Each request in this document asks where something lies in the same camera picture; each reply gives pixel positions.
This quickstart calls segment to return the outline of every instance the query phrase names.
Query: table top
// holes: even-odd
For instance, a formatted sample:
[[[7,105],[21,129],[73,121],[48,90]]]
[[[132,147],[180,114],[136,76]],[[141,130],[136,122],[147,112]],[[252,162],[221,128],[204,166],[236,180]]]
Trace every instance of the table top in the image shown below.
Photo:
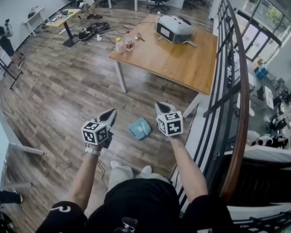
[[[44,7],[37,7],[35,9],[35,14],[32,17],[28,18],[27,20],[23,21],[22,24],[26,24],[29,21],[31,21],[32,19],[34,19],[42,10],[44,10]]]
[[[58,28],[58,27],[62,26],[65,22],[67,22],[70,18],[74,17],[76,14],[81,12],[81,10],[79,10],[79,9],[67,9],[67,11],[68,11],[68,13],[72,12],[72,14],[68,15],[66,18],[63,18],[63,19],[57,19],[55,22],[49,21],[46,24],[46,26]]]
[[[148,15],[142,22],[155,22],[155,15]],[[140,23],[130,35],[140,33],[145,42],[134,40],[132,51],[120,54],[115,50],[110,58],[147,70],[193,90],[209,95],[212,88],[217,51],[217,37],[200,28],[194,28],[189,44],[170,43],[154,30],[154,23]]]
[[[6,159],[8,158],[11,144],[22,146],[0,108],[0,189],[4,188],[3,180],[7,168]]]

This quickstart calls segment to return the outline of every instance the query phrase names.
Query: black sneaker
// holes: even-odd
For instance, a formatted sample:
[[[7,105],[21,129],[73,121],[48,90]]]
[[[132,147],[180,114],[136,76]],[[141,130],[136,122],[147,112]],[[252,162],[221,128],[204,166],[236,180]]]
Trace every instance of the black sneaker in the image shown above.
[[[95,16],[93,16],[93,19],[102,19],[102,16],[96,14]]]
[[[88,19],[93,18],[93,17],[95,17],[95,16],[93,14],[90,14],[90,15],[87,16],[86,19],[88,20]]]

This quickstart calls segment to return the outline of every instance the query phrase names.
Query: white shoe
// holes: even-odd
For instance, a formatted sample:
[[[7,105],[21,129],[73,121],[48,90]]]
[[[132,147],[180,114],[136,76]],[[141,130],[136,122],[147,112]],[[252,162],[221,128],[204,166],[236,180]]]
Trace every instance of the white shoe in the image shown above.
[[[21,194],[19,194],[18,192],[16,192],[15,190],[13,192],[20,196],[20,202],[22,203],[24,201],[23,196]]]
[[[110,162],[112,169],[119,167],[119,166],[123,166],[121,163],[119,163],[118,161],[111,161]]]
[[[19,65],[18,65],[18,68],[17,68],[17,69],[18,69],[18,70],[20,70],[20,69],[21,69],[21,67],[23,66],[23,64],[24,64],[24,62],[23,62],[23,61],[22,61],[22,62],[20,62],[20,63],[19,63]]]
[[[142,169],[141,173],[151,174],[152,173],[152,167],[151,166],[145,166],[144,169]]]

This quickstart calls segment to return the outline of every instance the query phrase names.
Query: white logo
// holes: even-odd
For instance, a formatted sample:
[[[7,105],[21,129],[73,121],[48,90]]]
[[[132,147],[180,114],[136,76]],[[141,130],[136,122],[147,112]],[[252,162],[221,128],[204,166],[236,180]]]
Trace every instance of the white logo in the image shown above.
[[[67,206],[67,209],[65,209],[65,210],[64,210],[64,208],[62,206],[59,206],[59,207],[51,209],[51,211],[55,211],[55,210],[59,210],[60,212],[70,212],[71,211],[71,207]]]

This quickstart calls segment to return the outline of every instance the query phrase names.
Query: white bottle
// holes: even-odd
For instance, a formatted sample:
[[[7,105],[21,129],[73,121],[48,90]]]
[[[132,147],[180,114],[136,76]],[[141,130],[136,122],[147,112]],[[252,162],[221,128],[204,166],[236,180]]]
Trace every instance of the white bottle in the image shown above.
[[[126,50],[127,51],[132,51],[133,48],[133,42],[132,42],[132,38],[129,35],[129,31],[126,31],[126,40],[125,40],[125,44],[126,44]]]
[[[115,50],[117,53],[124,53],[124,44],[123,41],[121,41],[121,38],[117,38],[115,43]]]
[[[154,24],[154,29],[156,30],[156,26],[157,26],[157,23],[159,22],[161,18],[161,13],[160,11],[157,12],[157,15],[156,15],[156,21],[155,21],[155,24]]]

